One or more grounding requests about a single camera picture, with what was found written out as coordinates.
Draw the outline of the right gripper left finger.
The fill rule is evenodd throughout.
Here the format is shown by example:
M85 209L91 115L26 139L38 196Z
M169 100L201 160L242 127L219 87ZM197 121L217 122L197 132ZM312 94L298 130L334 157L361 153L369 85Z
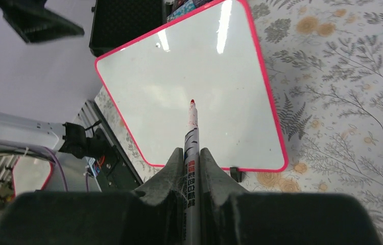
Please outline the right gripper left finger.
M0 216L0 244L181 244L183 150L132 191L18 196Z

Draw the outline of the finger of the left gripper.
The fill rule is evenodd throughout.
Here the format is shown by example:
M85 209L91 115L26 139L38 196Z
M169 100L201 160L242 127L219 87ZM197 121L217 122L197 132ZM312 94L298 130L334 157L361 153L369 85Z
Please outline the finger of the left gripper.
M84 36L76 23L45 7L46 1L0 0L3 19L25 43Z

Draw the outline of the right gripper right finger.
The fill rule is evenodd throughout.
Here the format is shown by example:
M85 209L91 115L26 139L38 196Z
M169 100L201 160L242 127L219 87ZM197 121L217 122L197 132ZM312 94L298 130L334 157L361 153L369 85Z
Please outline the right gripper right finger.
M250 192L200 152L203 244L383 244L346 194Z

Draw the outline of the red whiteboard marker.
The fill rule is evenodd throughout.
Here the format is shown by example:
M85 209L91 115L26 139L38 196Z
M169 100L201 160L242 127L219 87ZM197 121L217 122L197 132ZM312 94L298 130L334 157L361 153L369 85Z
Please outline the red whiteboard marker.
M183 244L201 243L199 160L198 111L191 100L184 142Z

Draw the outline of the pink framed whiteboard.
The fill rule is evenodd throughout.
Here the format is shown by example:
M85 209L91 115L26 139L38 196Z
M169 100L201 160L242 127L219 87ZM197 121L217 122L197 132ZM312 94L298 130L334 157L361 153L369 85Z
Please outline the pink framed whiteboard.
M142 160L183 147L196 103L200 147L219 167L281 172L288 154L246 1L212 1L95 60Z
M18 157L12 169L14 196L43 190L52 174L53 165L49 161L32 157Z

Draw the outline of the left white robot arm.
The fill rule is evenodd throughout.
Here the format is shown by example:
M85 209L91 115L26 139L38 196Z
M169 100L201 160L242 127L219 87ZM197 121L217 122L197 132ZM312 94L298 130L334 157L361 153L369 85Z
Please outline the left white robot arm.
M0 1L4 20L26 44L84 36L82 27L45 7L45 1ZM81 159L88 155L83 126L39 122L0 113L0 153L55 160L55 151Z

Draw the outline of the black poker chip case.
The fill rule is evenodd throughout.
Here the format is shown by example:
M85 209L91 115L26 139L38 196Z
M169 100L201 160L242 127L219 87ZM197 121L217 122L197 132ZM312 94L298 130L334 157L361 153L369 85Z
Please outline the black poker chip case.
M210 1L96 1L89 49L99 57Z

